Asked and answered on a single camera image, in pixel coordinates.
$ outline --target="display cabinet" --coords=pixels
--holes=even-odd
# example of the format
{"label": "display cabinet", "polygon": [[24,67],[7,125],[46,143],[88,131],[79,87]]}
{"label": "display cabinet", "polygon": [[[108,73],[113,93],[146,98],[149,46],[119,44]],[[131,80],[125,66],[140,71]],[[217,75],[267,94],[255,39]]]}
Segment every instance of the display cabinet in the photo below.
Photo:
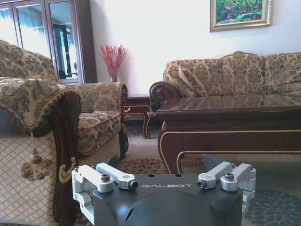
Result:
{"label": "display cabinet", "polygon": [[0,0],[0,39],[49,57],[59,83],[97,82],[89,0]]}

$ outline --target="framed painting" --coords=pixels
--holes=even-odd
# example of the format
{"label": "framed painting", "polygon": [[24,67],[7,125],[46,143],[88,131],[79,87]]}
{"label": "framed painting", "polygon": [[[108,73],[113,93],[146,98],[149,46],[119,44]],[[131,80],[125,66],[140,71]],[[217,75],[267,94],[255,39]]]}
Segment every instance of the framed painting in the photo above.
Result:
{"label": "framed painting", "polygon": [[210,0],[210,31],[270,25],[271,0]]}

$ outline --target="wall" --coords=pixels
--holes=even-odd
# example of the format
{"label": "wall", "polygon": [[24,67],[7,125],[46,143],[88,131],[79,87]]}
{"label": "wall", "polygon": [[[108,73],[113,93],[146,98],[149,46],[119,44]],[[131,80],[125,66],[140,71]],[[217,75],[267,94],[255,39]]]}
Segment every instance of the wall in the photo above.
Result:
{"label": "wall", "polygon": [[129,94],[147,94],[168,61],[220,58],[241,50],[266,55],[301,51],[301,0],[272,0],[272,26],[208,32],[210,0],[90,0],[98,81],[108,81],[100,46],[128,56],[119,80]]}

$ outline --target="red flower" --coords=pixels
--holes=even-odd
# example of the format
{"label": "red flower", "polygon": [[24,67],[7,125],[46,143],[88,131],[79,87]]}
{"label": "red flower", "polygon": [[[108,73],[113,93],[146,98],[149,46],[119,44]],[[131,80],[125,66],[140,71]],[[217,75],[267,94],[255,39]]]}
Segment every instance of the red flower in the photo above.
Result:
{"label": "red flower", "polygon": [[116,46],[101,46],[102,54],[99,54],[106,66],[110,76],[111,81],[117,81],[117,71],[124,58],[127,55],[127,49],[120,45],[118,48]]}

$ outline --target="coffee table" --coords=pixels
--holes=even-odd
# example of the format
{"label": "coffee table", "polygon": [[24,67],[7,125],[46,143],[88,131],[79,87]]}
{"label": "coffee table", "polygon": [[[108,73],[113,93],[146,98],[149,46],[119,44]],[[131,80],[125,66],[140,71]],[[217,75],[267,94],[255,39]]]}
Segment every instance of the coffee table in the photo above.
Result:
{"label": "coffee table", "polygon": [[247,95],[168,100],[158,151],[169,173],[189,153],[301,154],[301,96]]}

